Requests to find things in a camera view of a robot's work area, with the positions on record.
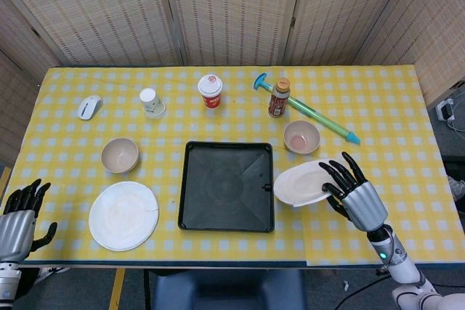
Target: red and white cup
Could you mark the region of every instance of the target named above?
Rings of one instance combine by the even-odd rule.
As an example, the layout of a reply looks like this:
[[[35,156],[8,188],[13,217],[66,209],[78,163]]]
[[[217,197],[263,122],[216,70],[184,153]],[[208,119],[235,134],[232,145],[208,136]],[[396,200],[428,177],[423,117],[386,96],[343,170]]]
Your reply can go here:
[[[197,84],[198,91],[203,97],[203,102],[210,109],[216,109],[221,102],[221,90],[223,82],[214,74],[203,76]]]

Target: toy syringe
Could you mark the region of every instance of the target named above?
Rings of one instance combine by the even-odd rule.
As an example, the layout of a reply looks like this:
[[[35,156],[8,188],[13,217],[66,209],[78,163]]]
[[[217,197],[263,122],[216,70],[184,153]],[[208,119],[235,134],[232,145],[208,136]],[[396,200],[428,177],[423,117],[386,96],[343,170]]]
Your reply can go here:
[[[267,74],[262,73],[260,76],[255,80],[254,83],[254,89],[258,90],[258,88],[261,86],[268,92],[272,92],[273,86],[269,85],[268,83],[264,82],[264,79],[266,78]],[[352,142],[355,144],[360,144],[360,140],[358,139],[355,134],[341,125],[335,123],[334,121],[328,119],[325,117],[323,114],[319,113],[315,109],[309,107],[308,105],[304,104],[303,102],[300,102],[298,99],[293,98],[292,96],[289,96],[288,98],[288,104],[291,105],[294,109],[297,109],[299,112],[302,114],[305,114],[308,117],[314,118],[316,121],[319,123],[323,124],[327,128],[333,130],[337,134],[340,134],[341,136],[344,137],[344,139],[348,142]]]

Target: robotic hand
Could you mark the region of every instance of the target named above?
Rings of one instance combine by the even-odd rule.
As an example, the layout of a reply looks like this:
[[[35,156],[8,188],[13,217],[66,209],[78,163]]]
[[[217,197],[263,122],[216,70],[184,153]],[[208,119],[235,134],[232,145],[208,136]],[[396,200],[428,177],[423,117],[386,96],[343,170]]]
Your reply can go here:
[[[0,216],[0,309],[13,305],[21,271],[18,264],[30,252],[34,252],[52,241],[57,223],[51,223],[47,234],[33,240],[36,219],[50,183],[39,187],[40,179],[24,189],[13,192]]]
[[[353,175],[340,163],[330,160],[329,165],[319,163],[339,188],[331,183],[322,186],[329,191],[331,207],[357,229],[366,232],[367,238],[383,262],[381,270],[389,272],[394,281],[402,284],[392,291],[395,303],[402,310],[459,310],[463,308],[465,294],[442,297],[431,282],[416,268],[392,228],[385,224],[387,211],[374,186],[365,178],[358,164],[346,152],[342,156]]]

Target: blue chair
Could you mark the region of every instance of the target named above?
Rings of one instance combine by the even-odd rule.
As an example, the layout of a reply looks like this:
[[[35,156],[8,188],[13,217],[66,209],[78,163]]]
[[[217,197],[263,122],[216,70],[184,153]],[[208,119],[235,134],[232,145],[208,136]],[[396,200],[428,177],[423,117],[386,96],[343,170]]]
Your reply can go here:
[[[305,310],[297,269],[202,269],[156,276],[152,310]]]

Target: beige bowl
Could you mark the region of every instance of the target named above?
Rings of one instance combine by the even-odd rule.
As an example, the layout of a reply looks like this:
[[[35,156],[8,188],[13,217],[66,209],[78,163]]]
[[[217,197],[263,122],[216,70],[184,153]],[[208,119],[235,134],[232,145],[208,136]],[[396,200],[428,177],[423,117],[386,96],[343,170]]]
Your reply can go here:
[[[296,154],[309,154],[320,146],[320,132],[311,123],[294,121],[284,130],[284,144]]]
[[[136,166],[139,160],[137,145],[127,138],[116,138],[102,150],[102,164],[114,174],[123,174]]]

